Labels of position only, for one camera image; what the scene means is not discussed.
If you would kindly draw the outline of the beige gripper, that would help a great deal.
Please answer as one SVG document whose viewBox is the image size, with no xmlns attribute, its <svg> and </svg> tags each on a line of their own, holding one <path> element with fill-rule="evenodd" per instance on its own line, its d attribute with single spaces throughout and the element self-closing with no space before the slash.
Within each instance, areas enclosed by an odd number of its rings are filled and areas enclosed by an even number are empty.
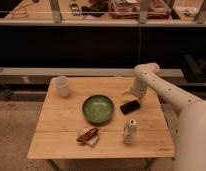
<svg viewBox="0 0 206 171">
<path fill-rule="evenodd" d="M 139 100 L 142 100 L 145 96 L 147 92 L 147 85 L 145 83 L 143 83 L 142 81 L 140 81 L 139 79 L 135 79 L 134 83 L 132 85 L 131 88 L 126 89 L 122 95 L 134 95 L 137 98 L 139 98 Z"/>
</svg>

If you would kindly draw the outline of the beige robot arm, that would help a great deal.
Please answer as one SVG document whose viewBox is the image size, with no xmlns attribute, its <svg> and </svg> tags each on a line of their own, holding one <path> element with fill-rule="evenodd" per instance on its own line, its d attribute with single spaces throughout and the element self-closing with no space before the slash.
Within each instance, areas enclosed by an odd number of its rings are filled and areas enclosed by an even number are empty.
<svg viewBox="0 0 206 171">
<path fill-rule="evenodd" d="M 133 85 L 125 91 L 141 100 L 150 87 L 178 114 L 173 171 L 206 171 L 206 100 L 158 76 L 157 63 L 136 65 Z"/>
</svg>

